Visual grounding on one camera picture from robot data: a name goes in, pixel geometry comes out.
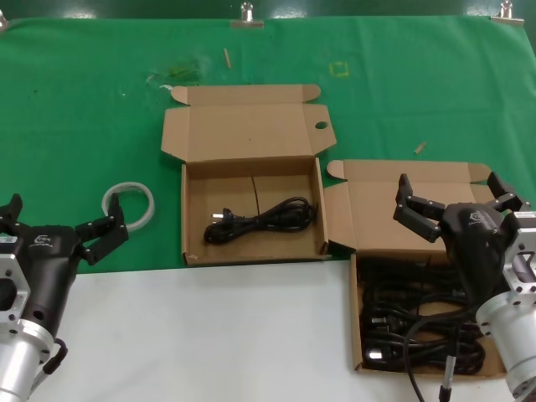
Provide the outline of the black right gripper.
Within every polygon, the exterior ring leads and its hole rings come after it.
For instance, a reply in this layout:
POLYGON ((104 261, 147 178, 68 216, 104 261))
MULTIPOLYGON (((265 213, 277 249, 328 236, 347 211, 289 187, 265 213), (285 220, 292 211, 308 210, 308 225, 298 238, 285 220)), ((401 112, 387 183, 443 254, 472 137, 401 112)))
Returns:
POLYGON ((476 310, 508 286, 503 276, 506 235, 503 212, 529 211, 531 204, 496 172, 487 178, 493 200, 485 204, 444 204, 415 196, 408 176, 399 177, 394 220, 424 240, 441 237, 451 265, 458 272, 468 300, 476 310))

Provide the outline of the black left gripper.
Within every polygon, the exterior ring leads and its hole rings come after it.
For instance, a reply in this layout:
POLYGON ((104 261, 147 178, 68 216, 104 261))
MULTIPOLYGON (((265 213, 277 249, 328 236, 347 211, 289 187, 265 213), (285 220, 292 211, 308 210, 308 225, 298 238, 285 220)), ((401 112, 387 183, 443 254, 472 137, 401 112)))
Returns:
POLYGON ((24 229, 18 222, 23 200, 15 193, 0 208, 1 234, 22 234, 22 268, 30 294, 22 318, 57 335, 80 258, 95 265, 128 239, 119 197, 113 193, 108 215, 75 226, 45 225, 24 229))

